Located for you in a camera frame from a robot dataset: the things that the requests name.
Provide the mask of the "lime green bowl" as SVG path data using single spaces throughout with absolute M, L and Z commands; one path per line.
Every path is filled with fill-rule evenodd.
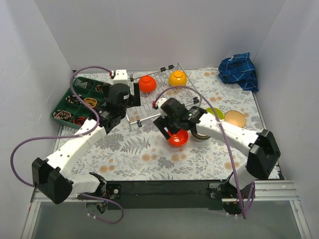
M 208 113 L 212 114 L 212 115 L 215 115 L 214 113 L 217 113 L 217 116 L 218 116 L 219 119 L 221 119 L 221 120 L 224 119 L 224 114 L 223 114 L 223 112 L 222 112 L 220 109 L 218 109 L 218 108 L 214 108 L 214 109 L 212 109 L 212 108 L 207 108 L 206 111 L 207 111 Z

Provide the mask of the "black patterned bowl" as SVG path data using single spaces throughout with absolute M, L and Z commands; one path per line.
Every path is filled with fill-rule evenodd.
M 195 139 L 200 140 L 200 141 L 205 141 L 205 140 L 208 140 L 208 139 L 211 138 L 210 136 L 202 135 L 202 134 L 195 133 L 195 132 L 191 132 L 191 134 L 192 134 L 192 136 L 193 136 Z

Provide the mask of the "orange bowl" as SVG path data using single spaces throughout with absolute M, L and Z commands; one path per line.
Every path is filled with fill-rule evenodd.
M 188 131 L 181 129 L 179 132 L 172 134 L 168 131 L 170 138 L 167 140 L 172 146 L 184 146 L 189 140 Z
M 143 93 L 151 93 L 157 87 L 156 80 L 152 76 L 140 77 L 138 84 L 139 84 L 140 91 Z

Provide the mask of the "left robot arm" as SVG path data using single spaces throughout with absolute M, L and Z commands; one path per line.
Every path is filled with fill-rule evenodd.
M 127 84 L 105 83 L 105 96 L 95 108 L 99 121 L 88 118 L 72 139 L 44 160 L 36 158 L 32 163 L 32 179 L 36 189 L 55 204 L 65 201 L 69 195 L 84 193 L 87 197 L 101 199 L 106 194 L 106 180 L 93 172 L 84 176 L 71 176 L 71 170 L 79 159 L 99 140 L 104 138 L 125 118 L 126 110 L 140 106 L 140 89 L 133 84 L 131 95 Z

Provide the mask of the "beige bowl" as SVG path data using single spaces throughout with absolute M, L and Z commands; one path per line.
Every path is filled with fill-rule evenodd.
M 235 110 L 230 110 L 224 115 L 224 120 L 232 125 L 243 128 L 246 125 L 245 116 Z

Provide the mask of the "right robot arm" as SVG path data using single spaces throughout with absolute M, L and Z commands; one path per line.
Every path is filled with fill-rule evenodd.
M 247 157 L 243 166 L 214 189 L 222 197 L 237 198 L 255 180 L 267 180 L 281 155 L 273 133 L 267 129 L 256 132 L 216 120 L 205 109 L 197 106 L 187 109 L 175 98 L 161 98 L 153 103 L 153 108 L 160 111 L 154 125 L 166 139 L 186 130 L 228 143 Z

